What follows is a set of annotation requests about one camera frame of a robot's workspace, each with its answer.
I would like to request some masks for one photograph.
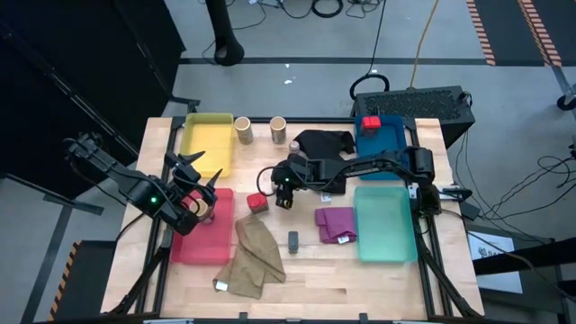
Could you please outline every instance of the yellow tray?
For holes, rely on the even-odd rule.
[[[230,175],[233,122],[231,113],[189,113],[186,116],[180,154],[206,152],[193,162],[194,169],[202,177],[212,177],[221,168],[220,177]]]

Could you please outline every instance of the white label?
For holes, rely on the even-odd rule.
[[[350,238],[348,236],[340,237],[340,238],[338,238],[338,244],[344,244],[344,243],[348,242],[349,240],[350,240]]]
[[[320,201],[323,203],[327,203],[330,201],[330,193],[321,193],[320,194]]]
[[[223,292],[226,292],[228,290],[228,284],[223,283],[222,281],[219,280],[216,282],[216,289],[222,290]]]

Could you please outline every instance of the black cable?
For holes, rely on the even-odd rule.
[[[567,300],[576,303],[576,299],[572,296],[570,296],[567,292],[565,292],[564,290],[562,290],[562,288],[560,288],[557,284],[549,281],[541,272],[539,272],[538,270],[536,270],[536,267],[532,264],[532,262],[530,262],[530,260],[526,259],[523,256],[518,256],[515,255],[513,253],[510,253],[508,251],[505,251],[497,246],[495,246],[494,244],[490,243],[489,241],[485,240],[484,238],[480,238],[479,236],[472,234],[469,231],[466,231],[468,235],[471,235],[477,239],[479,239],[480,241],[484,242],[485,244],[488,244],[489,246],[496,248],[498,251],[504,253],[505,255],[509,256],[509,257],[514,257],[515,259],[518,259],[522,262],[524,262],[529,268],[530,270],[532,270],[535,274],[537,274],[542,280],[544,280],[547,284],[549,284],[550,286],[552,286],[562,297],[566,298]]]
[[[318,2],[320,2],[320,0],[312,0],[312,7],[311,7],[312,12],[320,18],[336,17],[337,15],[339,15],[342,12],[342,9],[344,9],[344,2],[342,0],[332,0],[332,1],[336,1],[338,3],[338,9],[336,9],[335,12],[333,12],[333,13],[321,13],[321,12],[319,12],[318,9],[316,9],[316,4]]]
[[[286,7],[284,6],[284,4],[282,3],[282,1],[280,0],[276,0],[278,2],[278,5],[280,6],[280,8],[290,17],[293,19],[304,19],[306,17],[308,17],[308,15],[310,15],[310,13],[312,12],[312,7],[314,6],[314,1],[311,2],[310,4],[310,8],[308,8],[308,12],[306,12],[304,15],[301,16],[295,16],[292,15],[290,13],[288,13],[288,11],[286,10]]]
[[[182,181],[185,184],[191,185],[193,187],[202,187],[205,188],[206,186],[198,184],[198,183],[193,183],[192,181],[188,181],[178,175],[176,175],[175,171],[172,171],[172,176],[174,177],[174,179],[177,179],[178,181]],[[188,195],[188,198],[190,198],[194,204],[196,205],[196,210],[199,211],[200,210],[200,203],[196,200],[196,198],[192,197],[190,194]]]
[[[198,1],[198,4],[200,4],[200,5],[206,5],[206,3],[202,2],[201,0],[196,0],[196,1]],[[232,0],[232,2],[229,4],[226,4],[226,6],[234,5],[235,2],[236,2],[236,0]]]
[[[260,176],[264,173],[264,171],[266,170],[271,170],[274,168],[277,168],[278,166],[267,166],[265,168],[263,168],[262,170],[260,170],[260,172],[258,172],[258,175],[256,176],[256,188],[258,189],[258,192],[266,197],[270,197],[273,196],[275,193],[265,193],[264,191],[262,191],[262,189],[260,188]]]
[[[120,238],[124,235],[124,233],[126,232],[126,230],[128,230],[132,225],[134,225],[137,221],[141,220],[142,217],[144,217],[146,214],[144,212],[142,212],[140,215],[136,216],[135,219],[131,220],[128,224],[126,224],[126,226],[124,226],[124,228],[120,231],[120,233],[118,233],[118,236],[116,237],[116,243],[118,243],[118,241],[120,240]]]
[[[555,165],[553,165],[553,166],[542,166],[542,165],[540,164],[540,160],[543,159],[543,158],[556,158],[556,159],[558,159],[558,160],[560,161],[560,163],[555,164]],[[488,214],[489,214],[490,212],[494,212],[495,214],[497,214],[498,210],[500,209],[500,206],[501,206],[503,203],[505,203],[505,202],[507,202],[508,200],[512,199],[512,197],[514,197],[516,194],[518,194],[519,192],[521,192],[524,188],[526,188],[526,187],[528,187],[529,185],[533,184],[534,182],[538,181],[538,179],[540,179],[542,176],[547,175],[549,172],[553,172],[552,170],[554,170],[554,169],[557,168],[558,166],[564,165],[564,166],[566,167],[566,169],[568,170],[568,172],[566,173],[566,174],[567,174],[566,180],[564,180],[564,182],[563,182],[562,184],[559,184],[559,185],[556,186],[556,187],[557,187],[557,188],[560,188],[560,187],[563,186],[564,184],[567,184],[567,183],[568,183],[568,179],[570,178],[570,173],[571,173],[572,171],[570,170],[570,167],[566,164],[566,161],[568,161],[568,160],[570,160],[570,159],[572,159],[572,158],[571,158],[571,157],[568,157],[568,158],[566,158],[566,159],[564,159],[564,160],[561,160],[561,159],[559,159],[558,157],[550,157],[550,156],[540,157],[540,158],[538,159],[538,165],[539,165],[541,168],[538,169],[537,171],[531,173],[531,174],[528,175],[527,177],[525,177],[524,180],[522,180],[522,181],[519,182],[518,184],[515,184],[512,188],[510,188],[510,190],[508,190],[507,193],[504,193],[504,194],[500,197],[500,202],[492,205],[492,207],[490,208],[490,210],[489,210],[486,214],[484,214],[484,216],[489,217]],[[529,183],[522,185],[528,178],[530,178],[530,176],[533,176],[533,175],[537,174],[538,172],[540,172],[540,171],[542,171],[542,170],[546,170],[546,171],[545,171],[544,173],[540,174],[539,176],[537,176],[534,180],[530,181]],[[508,198],[504,199],[504,197],[506,197],[508,194],[510,194],[510,193],[511,193],[514,189],[516,189],[519,185],[522,185],[522,187],[520,187],[518,190],[516,190],[511,196],[509,196]]]
[[[472,101],[472,94],[468,91],[462,91],[461,94],[458,95],[458,99],[461,101],[466,101],[469,108],[472,108],[473,101]]]
[[[382,30],[382,22],[384,19],[384,10],[386,9],[386,0],[382,3],[382,12],[380,13],[380,21],[378,22],[378,31],[376,32],[376,41],[374,42],[374,50],[372,51],[372,59],[370,60],[370,67],[366,74],[370,74],[372,67],[374,66],[374,60],[376,59],[376,50],[378,49],[378,41],[380,40],[380,31]]]
[[[361,76],[357,79],[351,86],[348,91],[350,98],[352,100],[356,100],[356,87],[360,85],[362,82],[369,78],[377,78],[381,79],[384,82],[384,92],[390,91],[390,81],[388,78],[381,74],[372,73],[372,67],[374,66],[374,61],[376,60],[376,50],[378,49],[378,40],[380,39],[380,31],[382,29],[382,23],[384,19],[384,10],[386,9],[386,0],[383,0],[382,3],[382,12],[380,13],[380,21],[378,22],[378,32],[376,33],[376,42],[374,43],[374,50],[372,52],[372,59],[370,60],[370,67],[368,68],[368,72],[365,75]]]
[[[374,0],[375,3],[373,3],[373,0],[347,0],[350,5],[350,7],[346,10],[345,14],[348,17],[352,17],[352,18],[358,18],[358,19],[364,19],[366,18],[366,14],[371,13],[372,11],[378,9],[378,6],[380,5],[380,3],[383,0]],[[351,14],[350,11],[356,7],[356,6],[360,6],[360,10],[362,11],[362,15],[354,15]],[[366,7],[368,5],[373,5],[373,8],[371,9],[366,9]]]
[[[486,204],[486,207],[490,208],[490,204],[486,202],[486,200],[484,199],[484,197],[482,197],[482,195],[480,194],[480,190],[478,190],[478,185],[476,185],[476,181],[474,180],[474,176],[473,173],[470,169],[470,165],[468,164],[468,139],[470,138],[469,132],[467,131],[465,134],[465,141],[466,141],[466,149],[464,150],[464,165],[466,166],[466,168],[468,169],[468,173],[470,174],[470,179],[472,180],[472,185],[474,186],[474,189],[476,190],[476,193],[478,194],[478,197],[480,198],[480,200]]]
[[[117,203],[119,203],[122,206],[126,206],[126,202],[121,201],[120,199],[118,199],[118,197],[115,197],[113,194],[106,192],[96,181],[88,178],[87,176],[83,175],[74,165],[74,163],[72,161],[70,161],[70,167],[72,168],[72,171],[79,176],[80,178],[82,178],[84,181],[88,182],[90,185],[95,186],[96,188],[98,188],[98,190],[100,190],[102,192],[102,194],[107,195],[108,197],[114,199]]]
[[[457,213],[456,211],[450,211],[450,210],[446,210],[446,209],[444,209],[444,208],[442,208],[440,211],[442,211],[442,212],[447,212],[447,213],[449,213],[449,214],[453,214],[453,215],[456,216],[456,217],[462,218],[462,215],[459,214],[459,213]]]
[[[456,154],[455,172],[456,172],[456,179],[457,179],[459,185],[463,185],[463,182],[462,182],[462,180],[460,179],[460,174],[459,174],[459,170],[458,170],[458,162],[460,161],[460,155],[461,155],[462,152],[464,151],[464,144],[467,144],[467,142],[466,142],[466,140],[465,140],[466,138],[462,138],[462,143],[460,144],[460,149],[458,150],[458,153]],[[505,221],[504,221],[504,222],[505,222],[508,226],[510,226],[512,229],[517,230],[518,232],[520,232],[520,233],[526,235],[527,237],[529,237],[530,239],[521,238],[521,237],[515,235],[514,233],[510,232],[509,230],[504,229],[504,228],[501,227],[498,223],[494,222],[492,219],[484,216],[484,215],[486,215],[486,212],[484,211],[484,208],[482,207],[482,204],[481,204],[473,195],[470,196],[470,198],[472,198],[472,199],[476,202],[476,204],[478,205],[478,207],[480,208],[480,210],[481,210],[481,212],[482,212],[482,215],[480,216],[480,219],[481,219],[481,220],[485,220],[485,221],[490,222],[492,225],[496,226],[496,227],[499,228],[500,230],[505,231],[506,233],[508,233],[511,237],[513,237],[513,238],[515,238],[515,239],[519,239],[519,240],[523,240],[523,241],[535,241],[535,242],[543,243],[540,239],[538,239],[538,238],[536,238],[536,237],[534,237],[534,236],[532,236],[532,235],[524,232],[523,230],[521,230],[521,229],[519,229],[519,228],[517,228],[517,227],[514,227],[514,226],[508,224],[508,223],[505,222]]]
[[[514,212],[514,213],[508,214],[508,215],[506,215],[506,216],[502,216],[501,218],[504,220],[504,219],[506,219],[506,218],[508,218],[508,217],[518,216],[518,215],[525,214],[525,213],[529,213],[529,212],[540,211],[540,210],[542,210],[542,209],[544,209],[544,208],[550,207],[550,206],[552,206],[553,204],[558,203],[566,194],[568,194],[572,189],[574,189],[574,187],[576,187],[576,184],[573,184],[570,188],[568,188],[568,190],[566,190],[563,194],[561,194],[561,195],[560,195],[558,198],[556,198],[553,202],[550,202],[550,203],[548,203],[548,204],[546,204],[546,205],[544,205],[544,206],[536,207],[536,208],[533,208],[533,209],[527,210],[527,211]]]
[[[250,27],[256,27],[256,26],[258,26],[259,24],[263,23],[264,20],[266,20],[266,17],[267,17],[267,15],[266,15],[266,10],[264,10],[264,7],[262,6],[262,4],[260,4],[260,2],[257,2],[257,3],[258,3],[258,5],[260,6],[260,9],[262,10],[262,13],[264,14],[264,16],[262,17],[262,19],[261,19],[259,22],[252,23],[252,24],[247,25],[247,26],[232,28],[233,31],[241,31],[241,30],[245,30],[245,29],[250,28]],[[204,54],[205,54],[209,49],[212,48],[212,45],[214,45],[215,42],[216,42],[216,40],[213,40],[213,41],[210,43],[210,45],[208,45],[208,47],[207,47],[205,50],[202,51],[202,58],[203,58],[206,62],[210,63],[211,65],[218,65],[218,64],[214,63],[214,62],[213,62],[212,60],[210,60],[209,58],[206,58],[206,56],[205,56]]]

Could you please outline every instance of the paper cup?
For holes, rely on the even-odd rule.
[[[190,212],[194,212],[198,217],[198,221],[204,224],[210,224],[214,220],[214,206],[208,207],[208,204],[202,199],[196,199],[200,209],[196,207],[194,202],[190,202]]]
[[[238,117],[236,121],[234,121],[234,128],[236,129],[240,143],[244,145],[252,143],[254,135],[252,134],[250,119],[247,117]]]
[[[274,144],[284,144],[286,142],[286,119],[280,116],[271,119],[270,131],[272,132],[272,142]]]

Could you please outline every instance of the brown cloth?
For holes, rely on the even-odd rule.
[[[286,280],[280,251],[266,225],[254,214],[236,221],[238,245],[234,258],[212,283],[228,284],[228,292],[260,299],[264,283]]]

